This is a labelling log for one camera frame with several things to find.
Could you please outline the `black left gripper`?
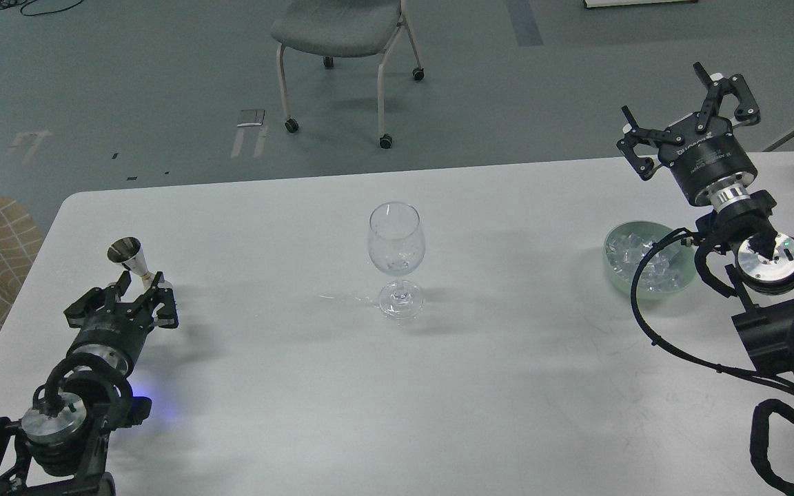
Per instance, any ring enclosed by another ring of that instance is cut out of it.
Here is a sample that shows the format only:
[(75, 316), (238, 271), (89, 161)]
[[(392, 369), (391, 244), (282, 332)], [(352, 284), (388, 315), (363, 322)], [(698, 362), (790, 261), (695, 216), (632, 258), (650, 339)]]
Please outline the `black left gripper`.
[(163, 273), (152, 276), (150, 286), (132, 303), (132, 318), (115, 311), (132, 282), (123, 271), (105, 288), (88, 289), (64, 310), (71, 329), (78, 329), (67, 355), (86, 353), (103, 359), (123, 376), (134, 371), (151, 330), (176, 329), (179, 314), (173, 286)]

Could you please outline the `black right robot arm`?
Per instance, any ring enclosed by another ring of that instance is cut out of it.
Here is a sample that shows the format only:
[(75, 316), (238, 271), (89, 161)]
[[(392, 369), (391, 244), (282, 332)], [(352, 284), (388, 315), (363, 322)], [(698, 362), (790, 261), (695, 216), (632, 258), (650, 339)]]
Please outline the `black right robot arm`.
[[(622, 107), (627, 126), (617, 146), (640, 179), (648, 181), (665, 167), (688, 204), (711, 207), (697, 219), (696, 230), (672, 230), (643, 256), (631, 279), (631, 310), (653, 346), (716, 373), (794, 396), (794, 236), (772, 226), (772, 195), (765, 189), (747, 191), (758, 170), (735, 135), (737, 126), (760, 122), (760, 109), (741, 74), (710, 74), (701, 63), (694, 63), (693, 69), (706, 88), (702, 107), (666, 128), (639, 126), (630, 109)], [(676, 242), (695, 247), (694, 267), (705, 285), (726, 298), (740, 299), (744, 310), (732, 323), (753, 369), (694, 357), (644, 320), (638, 305), (642, 272), (656, 254)], [(778, 476), (768, 458), (774, 414), (794, 426), (790, 405), (778, 399), (760, 402), (752, 417), (751, 464), (770, 487), (794, 495), (794, 483)]]

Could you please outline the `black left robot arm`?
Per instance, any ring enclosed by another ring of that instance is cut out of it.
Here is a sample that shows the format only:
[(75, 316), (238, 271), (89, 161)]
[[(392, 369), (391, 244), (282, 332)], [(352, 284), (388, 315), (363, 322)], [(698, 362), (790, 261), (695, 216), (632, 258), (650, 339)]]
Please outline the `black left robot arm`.
[(153, 329), (175, 329), (174, 290), (163, 273), (131, 302), (130, 272), (85, 292), (65, 311), (78, 331), (19, 420), (0, 417), (0, 495), (114, 495), (107, 471), (113, 431), (139, 426), (152, 401), (129, 376)]

